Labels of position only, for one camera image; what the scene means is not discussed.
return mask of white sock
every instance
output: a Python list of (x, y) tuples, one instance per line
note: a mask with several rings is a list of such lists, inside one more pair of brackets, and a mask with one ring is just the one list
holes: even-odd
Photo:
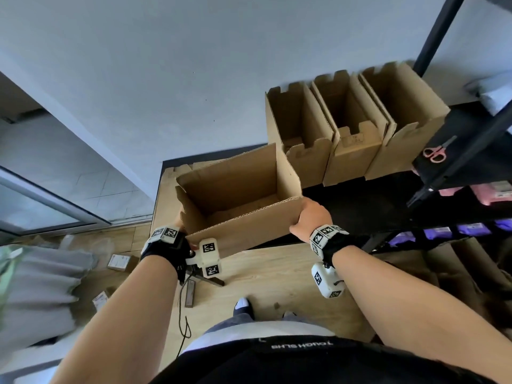
[(241, 309), (242, 307), (249, 307), (249, 301), (247, 298), (240, 298), (237, 304), (234, 306), (234, 309)]

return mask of white shirt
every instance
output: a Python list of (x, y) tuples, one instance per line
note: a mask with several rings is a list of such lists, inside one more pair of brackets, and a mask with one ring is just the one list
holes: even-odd
[(322, 335), (330, 337), (335, 334), (324, 327), (303, 322), (250, 322), (203, 334), (192, 341), (182, 353), (239, 339), (265, 338), (275, 335)]

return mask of wristband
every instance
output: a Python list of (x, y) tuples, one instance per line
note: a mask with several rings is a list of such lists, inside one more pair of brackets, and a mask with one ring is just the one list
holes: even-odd
[(176, 269), (180, 284), (185, 282), (186, 259), (192, 256), (185, 233), (174, 226), (155, 229), (141, 251), (140, 261), (151, 255), (166, 259)]
[(354, 245), (355, 237), (337, 225), (322, 225), (311, 233), (309, 243), (313, 252), (332, 267), (334, 254), (346, 246)]

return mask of scissors blade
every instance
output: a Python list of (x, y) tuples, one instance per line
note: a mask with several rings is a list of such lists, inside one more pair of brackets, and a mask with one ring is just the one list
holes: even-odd
[(445, 141), (443, 144), (441, 144), (441, 148), (448, 147), (452, 142), (455, 141), (455, 139), (457, 139), (457, 136), (451, 136), (447, 141)]

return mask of person's left arm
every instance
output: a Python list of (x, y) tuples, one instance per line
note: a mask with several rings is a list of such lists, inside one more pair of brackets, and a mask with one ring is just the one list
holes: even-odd
[(177, 283), (168, 260), (143, 258), (86, 325), (50, 384), (149, 383), (162, 358)]

